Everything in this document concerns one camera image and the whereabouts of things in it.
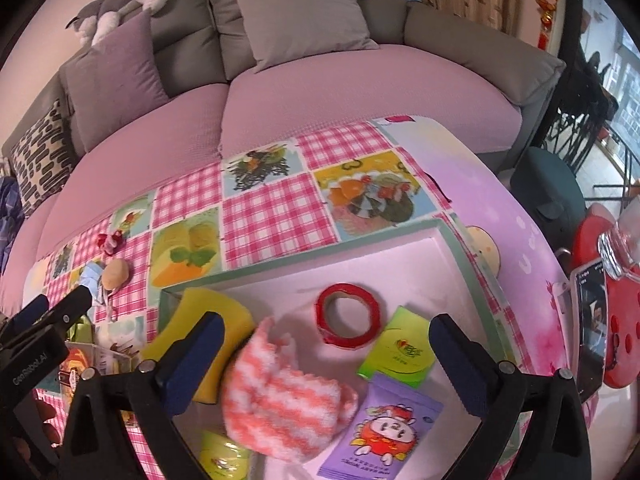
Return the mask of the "person's left hand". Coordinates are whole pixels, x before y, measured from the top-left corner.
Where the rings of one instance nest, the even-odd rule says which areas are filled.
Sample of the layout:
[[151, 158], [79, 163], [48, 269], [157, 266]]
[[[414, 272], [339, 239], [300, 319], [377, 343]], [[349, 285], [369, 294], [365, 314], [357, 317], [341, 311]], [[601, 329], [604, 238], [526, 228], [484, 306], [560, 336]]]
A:
[[38, 450], [43, 455], [55, 456], [61, 436], [52, 422], [58, 416], [56, 409], [46, 401], [28, 396], [17, 405], [15, 415], [25, 431], [24, 445], [29, 451]]

